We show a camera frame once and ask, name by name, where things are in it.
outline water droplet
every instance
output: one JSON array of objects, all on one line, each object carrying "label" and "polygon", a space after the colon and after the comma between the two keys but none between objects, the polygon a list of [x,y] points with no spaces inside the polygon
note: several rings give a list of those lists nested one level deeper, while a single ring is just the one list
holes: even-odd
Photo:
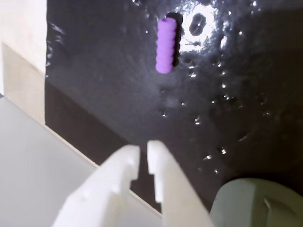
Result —
[{"label": "water droplet", "polygon": [[133,4],[135,4],[136,6],[140,6],[141,5],[141,1],[140,0],[132,0]]},{"label": "water droplet", "polygon": [[242,131],[240,132],[239,134],[239,141],[243,141],[245,140],[249,135],[249,132],[248,131]]},{"label": "water droplet", "polygon": [[229,26],[229,22],[226,20],[223,22],[223,31],[229,31],[230,30],[230,26]]},{"label": "water droplet", "polygon": [[266,111],[265,113],[263,113],[263,116],[265,117],[270,117],[271,116],[271,113],[269,111]]},{"label": "water droplet", "polygon": [[193,69],[189,69],[189,76],[190,76],[191,78],[194,78],[194,77],[196,77],[197,75],[196,75],[196,73],[195,73],[195,71],[194,71]]},{"label": "water droplet", "polygon": [[52,56],[53,56],[53,48],[50,45],[48,45],[47,46],[47,50],[48,51],[47,51],[47,55],[46,56],[47,56],[48,59],[51,59]]},{"label": "water droplet", "polygon": [[193,69],[194,67],[196,67],[196,63],[193,60],[191,60],[191,59],[185,59],[184,63],[186,64],[186,66],[189,69]]},{"label": "water droplet", "polygon": [[200,125],[201,124],[201,120],[200,120],[200,116],[198,116],[195,120],[194,120],[195,125]]},{"label": "water droplet", "polygon": [[220,42],[220,48],[223,49],[224,46],[226,45],[226,41],[227,41],[227,36],[223,36],[223,39]]},{"label": "water droplet", "polygon": [[55,35],[55,41],[64,45],[64,38],[61,35]]},{"label": "water droplet", "polygon": [[160,113],[160,115],[162,116],[162,117],[167,117],[167,113],[166,113],[166,111],[165,110],[159,110],[159,113]]},{"label": "water droplet", "polygon": [[61,33],[62,35],[65,35],[65,32],[59,28],[57,25],[53,24],[53,23],[50,23],[51,24],[51,28],[54,30],[54,31],[57,31],[59,33]]},{"label": "water droplet", "polygon": [[223,155],[225,155],[227,152],[225,148],[218,148],[218,151]]},{"label": "water droplet", "polygon": [[205,158],[203,158],[203,161],[205,160],[209,160],[209,159],[212,159],[213,157],[211,155],[207,155]]}]

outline white wall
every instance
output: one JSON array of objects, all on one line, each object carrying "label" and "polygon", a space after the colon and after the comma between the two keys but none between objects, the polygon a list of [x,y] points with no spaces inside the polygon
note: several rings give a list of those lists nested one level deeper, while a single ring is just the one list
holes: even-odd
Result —
[{"label": "white wall", "polygon": [[[46,0],[1,0],[0,43],[45,73]],[[4,94],[0,51],[0,93]]]}]

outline black mat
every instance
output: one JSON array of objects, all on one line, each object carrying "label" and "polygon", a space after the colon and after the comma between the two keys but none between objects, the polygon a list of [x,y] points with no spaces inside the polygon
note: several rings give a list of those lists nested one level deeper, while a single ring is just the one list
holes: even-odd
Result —
[{"label": "black mat", "polygon": [[[185,31],[161,75],[169,12]],[[159,139],[207,208],[244,176],[303,195],[302,1],[48,0],[47,20],[46,125],[93,161]],[[146,162],[133,190],[155,206]]]}]

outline purple foam tube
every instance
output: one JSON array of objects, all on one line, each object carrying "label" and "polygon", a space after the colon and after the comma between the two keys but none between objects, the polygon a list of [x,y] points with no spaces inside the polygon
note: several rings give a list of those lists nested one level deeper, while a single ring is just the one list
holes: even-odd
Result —
[{"label": "purple foam tube", "polygon": [[173,18],[166,17],[158,22],[156,70],[159,73],[166,74],[172,71],[176,28],[177,23]]}]

